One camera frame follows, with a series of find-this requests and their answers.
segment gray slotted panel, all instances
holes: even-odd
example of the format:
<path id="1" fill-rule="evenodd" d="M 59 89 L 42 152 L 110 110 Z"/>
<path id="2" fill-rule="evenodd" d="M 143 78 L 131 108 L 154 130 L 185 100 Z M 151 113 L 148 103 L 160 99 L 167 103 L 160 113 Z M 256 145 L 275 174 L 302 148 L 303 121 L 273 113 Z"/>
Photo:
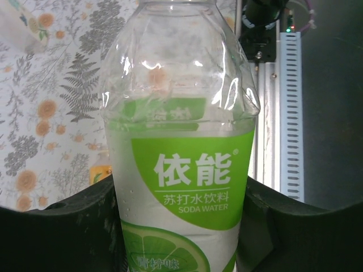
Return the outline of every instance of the gray slotted panel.
<path id="1" fill-rule="evenodd" d="M 281 33 L 281 193 L 304 201 L 300 33 Z"/>

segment green label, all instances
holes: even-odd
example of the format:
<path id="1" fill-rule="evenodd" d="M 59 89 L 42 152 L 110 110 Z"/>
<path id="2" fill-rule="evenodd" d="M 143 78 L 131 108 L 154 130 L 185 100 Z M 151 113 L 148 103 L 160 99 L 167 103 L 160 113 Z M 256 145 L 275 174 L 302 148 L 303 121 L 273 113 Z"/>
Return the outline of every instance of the green label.
<path id="1" fill-rule="evenodd" d="M 229 260 L 229 262 L 227 263 L 226 267 L 223 269 L 222 272 L 233 272 L 234 265 L 236 263 L 236 253 L 237 252 L 233 254 L 232 258 Z"/>
<path id="2" fill-rule="evenodd" d="M 186 237 L 160 228 L 121 223 L 130 272 L 210 272 L 205 254 Z"/>
<path id="3" fill-rule="evenodd" d="M 155 198 L 210 230 L 239 223 L 254 132 L 234 137 L 136 138 L 134 158 Z"/>
<path id="4" fill-rule="evenodd" d="M 196 131 L 198 124 L 190 121 L 203 118 L 205 103 L 205 98 L 137 99 L 123 104 L 121 117 L 113 119 L 109 127 L 126 131 Z"/>

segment floral fabric backdrop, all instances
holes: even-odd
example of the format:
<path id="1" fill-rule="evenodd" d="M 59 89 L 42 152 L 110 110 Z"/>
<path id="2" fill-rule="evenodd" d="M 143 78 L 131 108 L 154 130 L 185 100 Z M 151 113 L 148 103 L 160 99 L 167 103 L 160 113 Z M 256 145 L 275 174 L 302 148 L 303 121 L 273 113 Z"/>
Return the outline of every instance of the floral fabric backdrop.
<path id="1" fill-rule="evenodd" d="M 20 2 L 49 33 L 45 52 L 34 55 L 0 37 L 0 206 L 27 211 L 89 186 L 106 144 L 100 63 L 138 1 Z M 233 27 L 235 0 L 217 2 Z"/>

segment clear plastic bottle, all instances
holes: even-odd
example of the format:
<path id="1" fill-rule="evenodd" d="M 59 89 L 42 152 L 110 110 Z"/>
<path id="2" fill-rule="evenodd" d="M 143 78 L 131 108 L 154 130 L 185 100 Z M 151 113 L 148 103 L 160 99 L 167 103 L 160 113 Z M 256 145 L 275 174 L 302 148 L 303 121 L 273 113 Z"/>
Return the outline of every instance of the clear plastic bottle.
<path id="1" fill-rule="evenodd" d="M 259 100 L 215 0 L 140 0 L 100 87 L 130 272 L 232 272 Z"/>

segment green lime graphic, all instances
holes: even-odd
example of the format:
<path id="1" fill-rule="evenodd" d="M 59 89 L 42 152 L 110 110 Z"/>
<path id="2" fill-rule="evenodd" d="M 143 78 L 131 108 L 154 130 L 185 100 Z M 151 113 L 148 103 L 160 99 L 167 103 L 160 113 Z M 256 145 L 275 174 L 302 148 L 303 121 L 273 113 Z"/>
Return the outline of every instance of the green lime graphic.
<path id="1" fill-rule="evenodd" d="M 176 233 L 122 221 L 130 272 L 210 272 L 200 248 Z"/>
<path id="2" fill-rule="evenodd" d="M 93 184 L 96 184 L 97 182 L 98 182 L 98 180 L 99 180 L 99 178 L 100 178 L 100 176 L 102 175 L 102 173 L 98 173 L 95 177 L 94 177 L 94 179 L 93 179 Z"/>

